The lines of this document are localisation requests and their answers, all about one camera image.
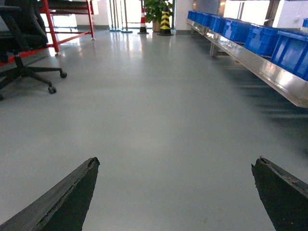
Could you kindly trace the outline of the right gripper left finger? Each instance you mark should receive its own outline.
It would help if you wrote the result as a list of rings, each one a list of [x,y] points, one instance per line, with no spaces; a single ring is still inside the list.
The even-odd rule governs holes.
[[[2,231],[81,231],[100,162],[89,158],[40,198],[0,225]]]

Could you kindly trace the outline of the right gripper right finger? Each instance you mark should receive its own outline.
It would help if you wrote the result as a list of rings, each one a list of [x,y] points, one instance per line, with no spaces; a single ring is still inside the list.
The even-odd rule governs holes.
[[[251,165],[263,206],[277,231],[308,229],[308,184],[270,160]]]

